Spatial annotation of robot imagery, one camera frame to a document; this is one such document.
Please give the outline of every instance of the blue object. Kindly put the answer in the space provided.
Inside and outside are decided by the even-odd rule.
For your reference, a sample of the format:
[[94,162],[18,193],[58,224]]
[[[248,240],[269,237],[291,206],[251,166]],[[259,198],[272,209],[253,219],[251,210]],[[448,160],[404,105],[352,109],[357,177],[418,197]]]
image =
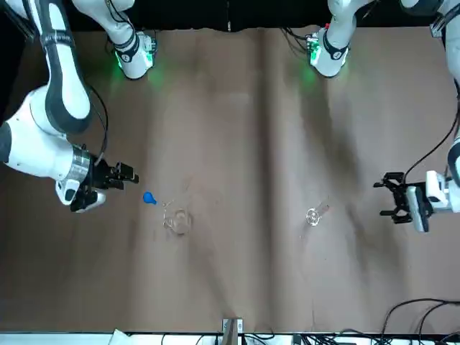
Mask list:
[[145,203],[151,203],[153,205],[157,204],[157,201],[153,197],[153,194],[151,194],[150,192],[145,192],[144,193],[144,202]]

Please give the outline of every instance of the black cable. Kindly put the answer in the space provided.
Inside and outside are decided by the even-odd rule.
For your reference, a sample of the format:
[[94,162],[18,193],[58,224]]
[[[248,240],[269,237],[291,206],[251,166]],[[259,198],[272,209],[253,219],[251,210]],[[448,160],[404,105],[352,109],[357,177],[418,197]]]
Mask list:
[[202,338],[204,338],[204,336],[200,336],[200,338],[198,338],[198,340],[196,341],[195,345],[198,345],[198,343],[200,342]]
[[289,40],[289,37],[292,37],[295,41],[295,43],[297,43],[297,45],[299,46],[300,50],[304,53],[307,53],[307,47],[306,45],[304,45],[304,42],[306,41],[306,37],[305,37],[305,40],[301,40],[299,38],[297,38],[296,36],[293,36],[293,31],[290,30],[286,30],[286,29],[281,29],[281,31],[283,31],[285,33],[285,35],[288,37],[287,40]]
[[[115,18],[114,14],[113,14],[113,12],[112,12],[112,8],[111,8],[109,5],[112,6],[112,8],[114,9],[116,15],[117,15],[120,19]],[[131,22],[129,22],[125,17],[123,17],[123,16],[121,15],[120,12],[118,12],[118,9],[116,9],[116,7],[115,7],[115,5],[114,5],[114,3],[113,3],[112,0],[109,0],[109,3],[107,4],[107,7],[109,8],[110,15],[111,15],[112,19],[113,19],[115,22],[117,22],[117,23],[127,23],[127,24],[131,25],[131,27],[133,27],[133,25],[131,24]]]
[[447,132],[446,136],[433,148],[431,149],[426,155],[424,155],[423,157],[421,157],[417,162],[415,162],[414,164],[412,164],[412,166],[408,169],[408,171],[405,172],[404,176],[402,177],[402,183],[405,184],[405,181],[406,181],[406,178],[407,176],[409,175],[409,173],[417,166],[419,165],[420,163],[422,163],[422,161],[424,161],[428,156],[430,156],[433,152],[435,152],[452,134],[452,132],[454,131],[456,125],[457,125],[457,122],[459,121],[459,116],[460,116],[460,104],[457,102],[457,112],[455,114],[455,119],[454,119],[454,122],[451,126],[451,128],[449,129],[449,131]]
[[283,27],[282,29],[285,30],[289,35],[291,35],[292,37],[294,37],[294,38],[296,38],[298,40],[301,40],[301,41],[306,41],[307,40],[307,37],[300,36],[299,34],[294,33],[294,31],[290,27]]
[[418,302],[450,303],[450,304],[460,305],[460,300],[458,301],[457,300],[442,300],[440,298],[416,298],[413,300],[406,300],[404,302],[398,303],[393,308],[391,308],[390,311],[387,313],[387,316],[385,317],[385,321],[383,323],[382,331],[380,333],[380,339],[383,340],[385,331],[387,330],[388,321],[390,319],[390,316],[393,314],[395,310],[397,310],[400,307],[403,307],[404,305],[418,303]]
[[337,334],[334,338],[336,338],[337,336],[343,336],[345,333],[358,334],[364,338],[375,341],[375,344],[378,344],[378,345],[390,345],[392,342],[392,339],[379,339],[376,336],[372,336],[372,335],[363,333],[361,331],[357,331],[356,329],[353,329],[353,328],[345,328],[344,330],[340,331],[339,334]]
[[273,339],[275,337],[275,334],[272,332],[272,335],[271,336],[258,336],[257,334],[252,334],[254,337],[258,338],[259,340],[270,340],[270,339]]
[[418,342],[422,343],[422,329],[423,329],[423,324],[425,323],[426,318],[428,315],[430,315],[432,312],[434,312],[436,309],[444,306],[444,305],[454,305],[456,307],[460,306],[460,301],[455,301],[455,300],[446,300],[445,302],[439,303],[433,307],[431,307],[425,315],[421,318],[420,320],[420,325],[418,327]]
[[257,340],[259,343],[261,343],[262,345],[266,345],[265,341],[255,337],[255,336],[250,336],[250,335],[246,335],[246,334],[242,334],[241,335],[241,339],[242,339],[242,343],[245,343],[246,341],[244,340],[245,338],[250,338],[250,339],[253,339],[253,340]]
[[459,334],[460,334],[460,331],[450,333],[441,339],[441,343],[445,343],[447,339],[451,338],[452,336],[458,336]]
[[102,119],[102,116],[101,116],[101,113],[99,113],[98,109],[94,106],[93,102],[90,99],[91,106],[92,106],[93,110],[98,114],[98,118],[101,121],[101,124],[102,124],[102,127],[103,127],[103,140],[102,140],[102,145],[101,145],[101,151],[99,152],[99,156],[98,156],[97,161],[94,163],[94,165],[97,166],[100,163],[100,161],[102,160],[102,158],[104,156],[104,153],[107,150],[107,146],[109,145],[109,136],[108,136],[108,134],[109,134],[109,113],[107,111],[106,104],[102,100],[101,95],[99,95],[99,92],[91,84],[86,83],[86,85],[90,88],[91,92],[94,93],[96,95],[96,97],[99,99],[99,103],[101,103],[103,111],[104,111],[105,116],[106,116],[106,122],[104,123],[104,121]]
[[301,60],[306,60],[306,50],[301,50],[297,48],[296,46],[294,46],[293,43],[290,41],[288,34],[284,32],[282,29],[281,29],[281,32],[282,32],[282,35],[285,37],[287,41],[287,45],[289,46],[289,49],[294,54],[294,56],[296,56],[297,58]]
[[442,302],[442,303],[439,303],[439,304],[436,304],[435,306],[431,307],[430,309],[428,309],[425,313],[425,315],[423,315],[423,317],[421,318],[420,320],[420,324],[418,325],[418,343],[419,344],[423,344],[422,342],[422,330],[423,330],[423,324],[425,323],[425,320],[426,318],[428,317],[428,315],[430,315],[432,312],[434,312],[436,309],[442,307],[443,305],[446,305],[448,303],[445,303],[445,302]]

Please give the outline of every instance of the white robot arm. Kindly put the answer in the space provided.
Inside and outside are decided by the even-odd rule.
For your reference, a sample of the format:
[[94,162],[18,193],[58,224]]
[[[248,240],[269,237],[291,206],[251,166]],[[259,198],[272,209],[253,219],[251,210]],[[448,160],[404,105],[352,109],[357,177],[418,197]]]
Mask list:
[[[374,0],[328,0],[332,20],[328,27],[306,37],[311,65],[326,77],[339,73],[349,51],[349,42],[356,29],[356,11]],[[457,92],[460,84],[460,0],[401,0],[402,8],[409,14],[439,18],[431,25],[434,37],[442,37],[446,48],[447,66],[454,77]],[[457,121],[460,121],[460,95]],[[460,133],[448,152],[448,167],[452,177],[435,171],[426,173],[422,183],[406,183],[402,172],[389,172],[375,183],[376,188],[390,189],[395,208],[381,211],[396,223],[413,222],[420,232],[429,229],[428,218],[434,213],[460,212]]]
[[67,141],[90,124],[91,103],[75,61],[75,43],[61,0],[26,0],[24,12],[40,36],[50,77],[30,92],[12,118],[0,126],[0,161],[23,173],[52,178],[60,201],[84,211],[105,201],[98,189],[123,189],[139,177],[127,165],[109,167],[84,147]]
[[[410,14],[430,16],[438,12],[438,20],[430,26],[434,37],[445,40],[447,66],[454,77],[457,93],[460,82],[460,1],[459,0],[401,0],[402,7]],[[460,95],[456,122],[460,121]],[[406,183],[405,174],[389,172],[375,187],[387,187],[395,199],[395,209],[381,211],[383,216],[391,216],[398,223],[413,222],[420,232],[429,230],[428,218],[435,213],[460,212],[460,133],[454,133],[455,139],[447,157],[448,168],[452,177],[436,171],[426,173],[425,182]]]
[[310,46],[313,50],[310,51],[310,63],[321,75],[334,77],[339,73],[346,61],[351,36],[357,28],[355,13],[373,1],[328,0],[331,23],[308,38],[315,42]]

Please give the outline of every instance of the clear glass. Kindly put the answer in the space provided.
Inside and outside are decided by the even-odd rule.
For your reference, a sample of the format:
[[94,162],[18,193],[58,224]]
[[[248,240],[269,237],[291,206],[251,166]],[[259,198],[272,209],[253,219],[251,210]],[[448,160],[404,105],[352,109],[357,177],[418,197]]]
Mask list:
[[192,229],[190,198],[184,194],[169,203],[162,203],[163,226],[175,235],[183,236]]
[[324,214],[329,211],[330,208],[331,202],[329,197],[318,206],[310,208],[305,215],[307,224],[311,226],[317,226],[320,220],[323,218]]

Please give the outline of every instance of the brown table surface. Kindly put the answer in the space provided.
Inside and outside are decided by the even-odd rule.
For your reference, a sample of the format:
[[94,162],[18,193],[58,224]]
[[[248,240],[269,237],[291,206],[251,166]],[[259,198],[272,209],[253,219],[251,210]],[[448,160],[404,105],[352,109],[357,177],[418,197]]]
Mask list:
[[[324,79],[279,30],[162,32],[155,69],[124,78],[102,32],[75,34],[84,76],[109,108],[106,158],[141,182],[104,207],[72,214],[54,182],[0,167],[0,328],[36,331],[379,331],[408,298],[460,298],[459,216],[431,233],[393,226],[387,171],[407,169],[449,129],[456,100],[427,28],[358,29],[348,63]],[[28,47],[9,114],[47,80]],[[97,120],[75,143],[98,152]],[[443,171],[449,145],[429,157]],[[192,231],[166,232],[161,206],[186,191]],[[306,211],[329,197],[316,228]],[[428,307],[395,314],[414,331]],[[427,332],[451,331],[439,309]]]

